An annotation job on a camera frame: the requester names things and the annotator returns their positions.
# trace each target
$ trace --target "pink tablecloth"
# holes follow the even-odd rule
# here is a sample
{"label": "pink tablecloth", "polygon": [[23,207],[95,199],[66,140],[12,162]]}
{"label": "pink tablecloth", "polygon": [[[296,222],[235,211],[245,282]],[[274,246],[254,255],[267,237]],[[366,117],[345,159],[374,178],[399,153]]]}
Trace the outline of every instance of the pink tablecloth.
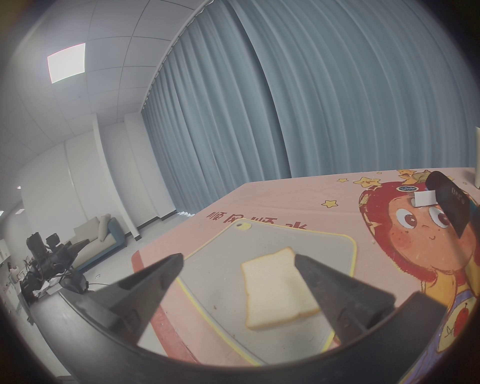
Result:
{"label": "pink tablecloth", "polygon": [[[480,201],[473,169],[439,170]],[[241,217],[349,235],[358,246],[355,278],[392,292],[397,306],[422,290],[449,307],[443,341],[425,358],[426,367],[458,334],[464,319],[457,318],[471,311],[480,274],[480,248],[471,229],[459,241],[451,226],[444,228],[441,212],[409,203],[408,192],[424,190],[428,173],[402,169],[244,184],[142,248],[132,257],[133,267],[140,270],[172,253],[188,256]],[[251,364],[211,328],[177,282],[152,324],[170,357],[201,364]],[[420,375],[421,367],[413,374]]]}

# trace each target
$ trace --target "ceiling light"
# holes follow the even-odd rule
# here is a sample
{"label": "ceiling light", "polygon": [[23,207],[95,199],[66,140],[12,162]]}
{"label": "ceiling light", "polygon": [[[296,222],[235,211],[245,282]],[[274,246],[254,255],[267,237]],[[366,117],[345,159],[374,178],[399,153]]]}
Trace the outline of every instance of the ceiling light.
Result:
{"label": "ceiling light", "polygon": [[85,43],[63,49],[47,57],[52,84],[85,72]]}

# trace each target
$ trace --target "cartoon girl face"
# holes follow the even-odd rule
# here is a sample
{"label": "cartoon girl face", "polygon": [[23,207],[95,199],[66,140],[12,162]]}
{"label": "cartoon girl face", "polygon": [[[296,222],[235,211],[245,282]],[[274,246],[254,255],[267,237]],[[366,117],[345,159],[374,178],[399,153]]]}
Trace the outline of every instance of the cartoon girl face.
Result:
{"label": "cartoon girl face", "polygon": [[452,273],[464,268],[476,247],[470,224],[459,239],[438,205],[415,208],[411,199],[403,195],[388,204],[393,247],[411,263],[430,271]]}

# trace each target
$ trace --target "white wall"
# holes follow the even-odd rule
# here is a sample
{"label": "white wall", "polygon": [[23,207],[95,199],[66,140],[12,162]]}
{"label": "white wall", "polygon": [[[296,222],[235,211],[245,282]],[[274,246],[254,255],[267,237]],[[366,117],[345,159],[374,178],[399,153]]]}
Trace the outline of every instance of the white wall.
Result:
{"label": "white wall", "polygon": [[158,168],[142,114],[140,112],[127,113],[123,117],[123,121],[140,177],[156,209],[157,216],[168,215],[175,210],[175,205]]}
{"label": "white wall", "polygon": [[[124,123],[100,130],[110,173],[137,227],[175,210],[138,117],[127,118],[130,133]],[[124,233],[130,231],[111,198],[93,131],[47,150],[18,176],[25,211],[9,215],[0,225],[0,234],[17,261],[30,255],[25,241],[32,233],[39,232],[44,240],[57,233],[66,241],[74,235],[74,227],[105,213],[117,218]]]}
{"label": "white wall", "polygon": [[[32,253],[26,245],[26,240],[34,232],[28,221],[26,211],[23,211],[19,215],[16,215],[19,209],[24,208],[23,203],[19,203],[9,215],[0,224],[0,239],[5,239],[7,247],[12,254],[8,261],[12,266],[19,266],[20,269],[24,267],[23,259],[32,256]],[[2,269],[7,269],[7,263],[4,264]]]}
{"label": "white wall", "polygon": [[108,168],[128,215],[135,226],[157,216],[135,163],[125,123],[100,128]]}
{"label": "white wall", "polygon": [[30,226],[44,240],[57,233],[66,241],[75,234],[73,228],[106,213],[129,232],[105,185],[93,131],[42,153],[20,170],[19,178]]}
{"label": "white wall", "polygon": [[111,199],[100,166],[93,131],[65,142],[73,184],[87,219],[110,213],[116,217],[124,232],[129,232],[117,205]]}
{"label": "white wall", "polygon": [[64,143],[26,164],[19,177],[28,221],[43,239],[57,233],[65,241],[75,234],[74,227],[87,221],[70,176]]}

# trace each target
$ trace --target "ceiling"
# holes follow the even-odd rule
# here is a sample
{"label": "ceiling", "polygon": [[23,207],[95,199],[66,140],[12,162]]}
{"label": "ceiling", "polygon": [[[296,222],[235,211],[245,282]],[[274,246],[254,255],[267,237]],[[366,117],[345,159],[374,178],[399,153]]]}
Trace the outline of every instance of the ceiling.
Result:
{"label": "ceiling", "polygon": [[[54,145],[141,110],[171,39],[203,0],[58,0],[0,79],[0,221],[17,172]],[[86,43],[85,73],[54,84],[47,56]]]}

